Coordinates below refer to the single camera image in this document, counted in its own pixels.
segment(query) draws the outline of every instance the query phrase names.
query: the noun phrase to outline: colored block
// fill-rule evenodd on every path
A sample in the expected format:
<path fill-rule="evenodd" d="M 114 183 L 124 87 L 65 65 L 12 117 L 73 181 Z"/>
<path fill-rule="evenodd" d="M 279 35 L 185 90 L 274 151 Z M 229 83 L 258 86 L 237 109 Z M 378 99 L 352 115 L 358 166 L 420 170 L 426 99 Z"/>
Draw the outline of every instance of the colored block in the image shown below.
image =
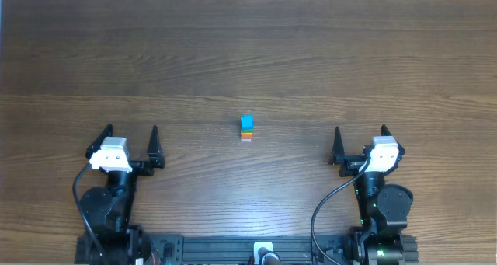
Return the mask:
<path fill-rule="evenodd" d="M 242 132 L 242 138 L 252 138 L 252 133 Z"/>
<path fill-rule="evenodd" d="M 252 116 L 242 116 L 240 121 L 242 122 L 242 130 L 254 129 L 254 121 Z"/>

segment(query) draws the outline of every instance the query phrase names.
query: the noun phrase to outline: wooden table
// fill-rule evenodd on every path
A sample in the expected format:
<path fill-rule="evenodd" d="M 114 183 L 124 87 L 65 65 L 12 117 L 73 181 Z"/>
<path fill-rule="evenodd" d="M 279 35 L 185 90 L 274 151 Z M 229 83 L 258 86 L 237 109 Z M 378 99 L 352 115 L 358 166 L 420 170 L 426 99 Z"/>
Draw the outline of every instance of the wooden table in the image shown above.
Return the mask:
<path fill-rule="evenodd" d="M 328 165 L 387 124 L 388 177 L 423 262 L 495 262 L 497 0 L 3 0 L 0 262 L 71 263 L 71 184 L 113 123 L 143 159 L 133 221 L 184 235 L 309 235 Z M 251 114 L 253 143 L 239 141 Z M 80 193 L 103 185 L 93 171 Z M 358 225 L 349 188 L 320 233 Z"/>

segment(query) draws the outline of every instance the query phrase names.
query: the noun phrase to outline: wooden tabletop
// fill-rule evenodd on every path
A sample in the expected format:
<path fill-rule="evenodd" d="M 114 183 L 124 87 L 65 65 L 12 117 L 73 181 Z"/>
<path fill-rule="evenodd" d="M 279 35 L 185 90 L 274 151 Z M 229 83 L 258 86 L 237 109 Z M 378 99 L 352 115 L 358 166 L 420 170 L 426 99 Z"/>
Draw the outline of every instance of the wooden tabletop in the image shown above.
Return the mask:
<path fill-rule="evenodd" d="M 158 125 L 132 219 L 184 235 L 309 235 L 346 181 L 335 126 L 358 153 L 386 124 L 421 261 L 495 262 L 497 0 L 2 1 L 0 262 L 73 262 L 71 185 L 107 123 L 134 159 Z M 316 228 L 359 223 L 349 188 Z"/>

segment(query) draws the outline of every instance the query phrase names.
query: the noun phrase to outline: stack of colorful blocks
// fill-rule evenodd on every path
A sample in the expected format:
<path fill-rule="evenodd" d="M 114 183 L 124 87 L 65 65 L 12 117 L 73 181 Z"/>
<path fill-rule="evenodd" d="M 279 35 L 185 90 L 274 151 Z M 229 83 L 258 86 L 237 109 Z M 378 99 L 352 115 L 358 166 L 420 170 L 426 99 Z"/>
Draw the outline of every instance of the stack of colorful blocks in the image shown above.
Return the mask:
<path fill-rule="evenodd" d="M 254 120 L 252 116 L 242 116 L 242 141 L 252 141 L 252 134 L 254 133 Z"/>

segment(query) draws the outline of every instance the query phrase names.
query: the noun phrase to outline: black cable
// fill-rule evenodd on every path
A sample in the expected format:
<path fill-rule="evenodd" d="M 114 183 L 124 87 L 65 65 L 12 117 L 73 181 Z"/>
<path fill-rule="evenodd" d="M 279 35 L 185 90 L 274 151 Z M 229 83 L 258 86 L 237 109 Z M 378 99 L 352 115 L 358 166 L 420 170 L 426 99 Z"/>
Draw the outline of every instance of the black cable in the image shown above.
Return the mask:
<path fill-rule="evenodd" d="M 321 207 L 326 203 L 326 201 L 329 200 L 329 198 L 331 198 L 333 195 L 337 194 L 339 191 L 343 190 L 344 188 L 348 187 L 351 183 L 355 182 L 357 179 L 359 179 L 363 174 L 364 172 L 366 171 L 367 167 L 370 165 L 370 160 L 368 159 L 367 162 L 366 162 L 366 165 L 363 166 L 363 168 L 360 170 L 360 172 L 357 173 L 356 176 L 354 176 L 351 180 L 349 180 L 348 182 L 342 184 L 341 186 L 337 187 L 335 190 L 333 190 L 330 194 L 326 195 L 325 198 L 323 198 L 323 200 L 321 200 L 321 202 L 318 204 L 318 206 L 316 207 L 316 209 L 314 210 L 314 214 L 312 214 L 312 218 L 311 218 L 311 238 L 312 238 L 312 241 L 314 242 L 314 244 L 316 245 L 316 248 L 319 250 L 319 252 L 321 252 L 323 254 L 324 257 L 326 257 L 328 260 L 330 260 L 332 263 L 334 263 L 335 265 L 342 265 L 338 262 L 336 262 L 336 260 L 334 260 L 333 258 L 331 258 L 328 254 L 325 253 L 325 251 L 319 246 L 318 244 L 318 240 L 316 239 L 316 234 L 314 233 L 314 223 L 316 221 L 316 216 L 318 216 L 318 212 L 319 210 L 321 209 Z"/>
<path fill-rule="evenodd" d="M 92 241 L 95 243 L 97 250 L 100 251 L 100 256 L 102 257 L 104 264 L 109 265 L 109 261 L 107 260 L 106 252 L 105 252 L 105 250 L 103 250 L 103 246 L 100 243 L 100 241 L 96 238 L 95 233 L 93 232 L 92 227 L 90 226 L 88 219 L 86 218 L 85 213 L 83 212 L 81 202 L 79 201 L 78 183 L 79 183 L 79 180 L 81 179 L 81 177 L 83 176 L 83 174 L 90 168 L 90 166 L 91 166 L 90 163 L 88 163 L 85 166 L 85 168 L 83 168 L 81 170 L 81 172 L 79 172 L 79 174 L 75 177 L 75 181 L 72 184 L 72 194 L 75 197 L 76 206 L 78 207 L 79 214 L 83 218 L 83 223 L 85 223 L 86 231 L 88 231 L 88 234 L 92 238 Z"/>

